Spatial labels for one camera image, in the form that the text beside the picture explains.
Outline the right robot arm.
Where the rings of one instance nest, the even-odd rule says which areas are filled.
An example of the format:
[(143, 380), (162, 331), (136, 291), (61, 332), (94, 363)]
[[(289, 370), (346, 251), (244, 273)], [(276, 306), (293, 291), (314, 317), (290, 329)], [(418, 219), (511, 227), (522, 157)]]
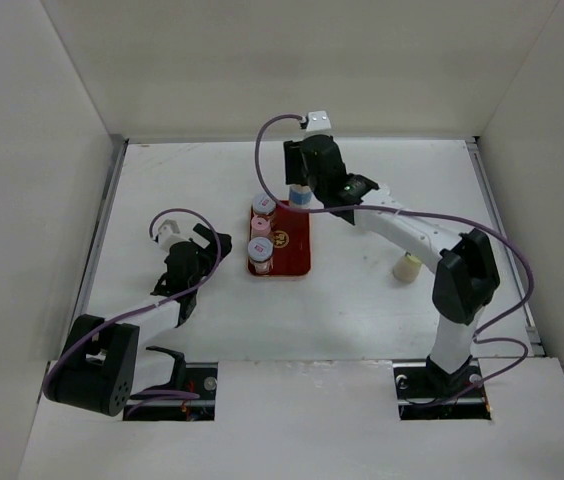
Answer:
[(329, 213), (380, 235), (433, 274), (439, 321), (425, 380), (433, 393), (451, 394), (470, 364), (478, 320), (500, 285), (488, 236), (478, 229), (454, 233), (409, 215), (387, 187), (348, 172), (329, 135), (286, 141), (283, 151), (288, 185), (308, 187)]

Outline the pink bottle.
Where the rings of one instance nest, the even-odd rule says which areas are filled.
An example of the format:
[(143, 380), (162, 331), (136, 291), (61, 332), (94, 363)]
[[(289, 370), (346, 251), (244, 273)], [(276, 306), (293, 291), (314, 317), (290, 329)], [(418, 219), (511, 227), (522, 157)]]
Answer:
[(261, 216), (253, 216), (250, 221), (250, 237), (255, 238), (268, 238), (271, 239), (273, 235), (271, 221)]

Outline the white granule bottle blue label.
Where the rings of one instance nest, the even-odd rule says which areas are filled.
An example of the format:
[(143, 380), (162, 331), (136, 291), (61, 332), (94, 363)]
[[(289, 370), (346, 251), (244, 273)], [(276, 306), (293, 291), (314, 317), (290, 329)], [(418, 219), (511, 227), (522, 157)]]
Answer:
[(292, 184), (289, 186), (288, 204), (292, 208), (308, 209), (312, 199), (312, 190), (309, 186)]

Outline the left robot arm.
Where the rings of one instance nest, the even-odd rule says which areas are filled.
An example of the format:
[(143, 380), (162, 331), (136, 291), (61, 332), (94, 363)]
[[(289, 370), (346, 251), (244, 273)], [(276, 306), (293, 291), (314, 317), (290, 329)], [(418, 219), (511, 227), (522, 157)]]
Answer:
[(133, 398), (195, 398), (185, 389), (183, 353), (158, 346), (157, 339), (192, 316), (201, 283), (231, 253), (232, 238), (202, 224), (193, 231), (207, 245), (181, 237), (172, 221), (160, 226), (155, 240), (167, 251), (166, 270), (133, 311), (110, 319), (82, 314), (74, 320), (43, 384), (48, 400), (114, 417)]

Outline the cream bottle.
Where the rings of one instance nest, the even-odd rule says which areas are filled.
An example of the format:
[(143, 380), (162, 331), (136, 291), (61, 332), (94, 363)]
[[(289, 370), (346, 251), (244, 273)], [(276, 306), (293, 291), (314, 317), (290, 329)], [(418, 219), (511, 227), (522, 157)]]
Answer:
[(418, 278), (421, 268), (422, 262), (406, 252), (394, 265), (392, 274), (399, 282), (411, 284)]

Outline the glass jar white lid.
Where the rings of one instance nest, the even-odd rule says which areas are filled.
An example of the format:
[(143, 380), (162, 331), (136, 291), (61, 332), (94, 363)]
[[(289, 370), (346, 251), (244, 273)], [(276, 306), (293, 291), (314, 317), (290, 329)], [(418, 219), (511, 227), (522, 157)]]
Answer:
[(266, 275), (273, 265), (274, 246), (266, 237), (255, 237), (247, 246), (249, 264), (258, 275)]
[(275, 220), (276, 207), (276, 203), (266, 193), (256, 195), (251, 205), (254, 216), (268, 220), (271, 224), (273, 224)]

